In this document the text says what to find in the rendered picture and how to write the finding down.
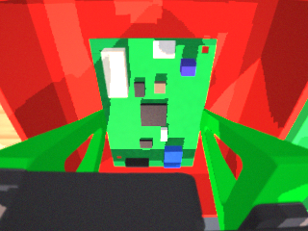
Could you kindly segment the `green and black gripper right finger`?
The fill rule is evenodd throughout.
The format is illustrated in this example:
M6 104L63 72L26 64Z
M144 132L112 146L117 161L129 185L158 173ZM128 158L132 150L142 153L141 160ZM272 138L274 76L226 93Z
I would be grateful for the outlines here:
M308 196L308 148L207 109L199 127L220 230L238 230L258 204L302 202ZM241 158L237 180L213 133Z

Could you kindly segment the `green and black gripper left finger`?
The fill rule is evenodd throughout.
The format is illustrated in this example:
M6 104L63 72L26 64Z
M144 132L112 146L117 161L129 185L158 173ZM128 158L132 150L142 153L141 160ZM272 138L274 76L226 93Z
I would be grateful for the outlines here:
M94 134L93 134L94 133ZM66 158L92 134L78 172L99 172L107 133L104 110L0 149L0 167L28 171L65 171Z

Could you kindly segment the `green circuit board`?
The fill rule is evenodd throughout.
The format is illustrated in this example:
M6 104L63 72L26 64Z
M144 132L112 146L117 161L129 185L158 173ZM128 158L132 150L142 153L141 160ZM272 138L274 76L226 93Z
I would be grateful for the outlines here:
M192 167L218 39L89 41L114 166Z

